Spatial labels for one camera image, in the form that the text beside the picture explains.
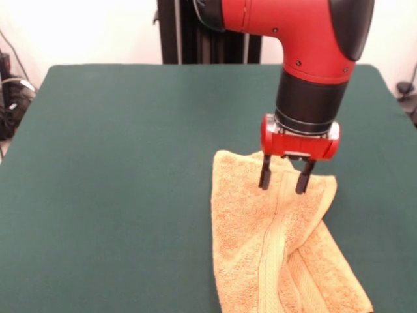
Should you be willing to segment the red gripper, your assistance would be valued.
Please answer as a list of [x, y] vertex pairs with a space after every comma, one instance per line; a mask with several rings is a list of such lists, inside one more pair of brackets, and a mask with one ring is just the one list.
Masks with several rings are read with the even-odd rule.
[[270, 184], [271, 155], [277, 157], [305, 158], [304, 169], [300, 172], [296, 184], [296, 193], [304, 194], [307, 190], [316, 160], [330, 160], [339, 147], [340, 125], [333, 122], [330, 130], [323, 135], [305, 136], [282, 128], [273, 114], [264, 115], [261, 122], [261, 149], [264, 152], [263, 165], [258, 187], [267, 190]]

